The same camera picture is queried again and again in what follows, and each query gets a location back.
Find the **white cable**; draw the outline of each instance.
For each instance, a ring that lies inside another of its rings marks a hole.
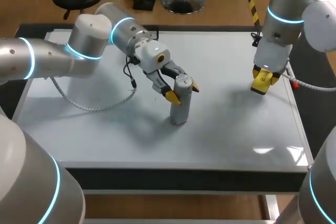
[[[57,81],[55,80],[55,78],[53,77],[50,77],[51,78],[51,81],[53,82],[53,84],[55,85],[56,89],[58,90],[58,92],[62,95],[62,97],[69,103],[71,103],[73,106],[81,109],[81,110],[85,110],[85,111],[89,111],[89,112],[101,112],[101,111],[107,111],[107,110],[111,110],[119,105],[122,105],[124,103],[126,103],[127,101],[129,101],[134,95],[135,95],[135,92],[136,92],[136,88],[132,90],[131,94],[126,97],[124,100],[121,100],[120,102],[118,103],[115,103],[113,105],[110,105],[110,106],[106,106],[106,107],[101,107],[101,108],[85,108],[75,102],[73,102],[72,100],[70,100],[66,94],[64,94],[64,92],[62,91],[62,89],[60,88],[60,86],[58,85]]]
[[[299,85],[304,86],[304,87],[309,88],[309,89],[314,89],[314,90],[324,91],[324,92],[334,92],[334,91],[336,91],[336,88],[321,88],[321,87],[317,87],[317,86],[313,86],[313,85],[304,83],[304,82],[299,81],[299,80],[295,79],[294,77],[291,77],[291,76],[289,76],[289,75],[287,75],[285,73],[283,73],[282,76],[286,77],[290,81],[296,82]]]

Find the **floor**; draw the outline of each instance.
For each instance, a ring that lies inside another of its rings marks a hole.
[[[254,0],[263,24],[269,0]],[[13,37],[22,23],[73,23],[78,12],[63,21],[64,10],[51,0],[0,0],[0,37]],[[114,2],[135,17],[140,24],[253,26],[247,0],[206,0],[199,13],[181,16],[167,12],[156,2],[152,12],[135,11],[130,0],[102,0]],[[94,13],[97,6],[87,9]],[[336,72],[336,54],[329,54]],[[278,196],[280,211],[292,196]],[[89,195],[87,218],[176,218],[176,219],[263,219],[260,198],[251,195],[181,196],[181,195]]]

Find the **cylindrical object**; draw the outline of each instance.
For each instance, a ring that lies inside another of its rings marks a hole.
[[[185,123],[189,116],[191,94],[193,91],[193,79],[187,74],[181,74],[176,77],[174,83],[174,92],[181,104],[172,103],[170,107],[170,121],[173,125]]]
[[[3,116],[0,132],[0,223],[82,223],[85,200],[77,181]]]
[[[99,58],[108,44],[111,29],[111,22],[104,15],[79,15],[68,46],[84,58]]]
[[[116,45],[126,55],[134,54],[136,43],[143,39],[151,40],[150,32],[114,3],[101,5],[96,14],[103,14],[111,21],[111,43]]]
[[[336,223],[336,127],[303,181],[299,210],[305,224]]]
[[[270,42],[280,45],[290,45],[296,42],[303,28],[302,13],[312,1],[271,0],[262,29],[263,36]]]
[[[42,39],[0,39],[0,80],[63,76],[71,62],[64,46]]]

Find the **hazard tape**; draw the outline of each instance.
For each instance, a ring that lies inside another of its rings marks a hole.
[[[257,13],[256,4],[254,3],[254,0],[248,0],[248,4],[250,6],[250,10],[252,13],[254,25],[256,27],[260,27],[259,15]]]

